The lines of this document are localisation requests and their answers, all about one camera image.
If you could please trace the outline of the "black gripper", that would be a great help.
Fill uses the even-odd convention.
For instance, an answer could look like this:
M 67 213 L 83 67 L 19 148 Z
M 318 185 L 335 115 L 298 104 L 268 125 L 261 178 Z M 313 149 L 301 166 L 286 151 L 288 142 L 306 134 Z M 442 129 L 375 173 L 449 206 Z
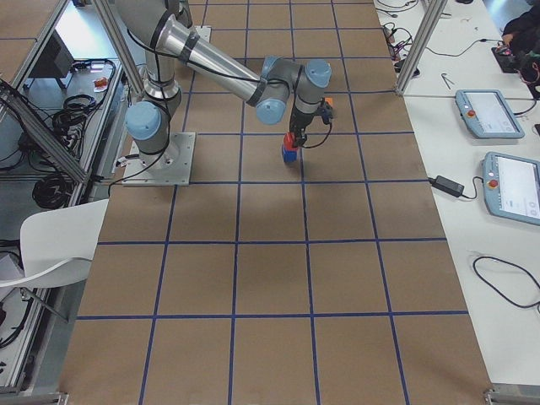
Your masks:
M 315 116 L 319 116 L 325 125 L 331 126 L 333 120 L 333 108 L 330 105 L 318 106 L 315 112 L 306 113 L 299 110 L 295 105 L 289 119 L 288 136 L 294 139 L 296 148 L 303 148 L 307 140 L 305 129 L 312 123 Z

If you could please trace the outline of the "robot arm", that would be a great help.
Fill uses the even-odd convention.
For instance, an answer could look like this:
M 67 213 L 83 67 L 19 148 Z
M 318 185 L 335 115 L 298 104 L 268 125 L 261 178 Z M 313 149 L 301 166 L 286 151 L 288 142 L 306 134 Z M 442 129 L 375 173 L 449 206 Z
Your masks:
M 178 60 L 254 107 L 257 119 L 266 125 L 279 123 L 292 99 L 282 146 L 286 163 L 295 161 L 298 149 L 305 146 L 306 128 L 315 117 L 332 125 L 332 106 L 324 97 L 332 76 L 328 62 L 313 59 L 302 65 L 270 56 L 261 72 L 254 73 L 196 32 L 187 1 L 119 1 L 116 9 L 130 37 L 146 52 L 147 96 L 169 101 L 180 95 L 171 67 Z

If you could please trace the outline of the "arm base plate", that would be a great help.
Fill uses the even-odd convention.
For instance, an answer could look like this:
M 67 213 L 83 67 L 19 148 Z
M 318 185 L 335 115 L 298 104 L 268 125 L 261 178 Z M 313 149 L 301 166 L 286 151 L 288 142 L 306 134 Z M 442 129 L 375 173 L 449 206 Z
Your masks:
M 197 134 L 174 132 L 165 154 L 154 163 L 157 155 L 142 155 L 127 161 L 123 186 L 188 186 Z
M 196 32 L 202 39 L 210 41 L 211 27 L 208 25 L 197 25 L 192 27 L 192 31 Z

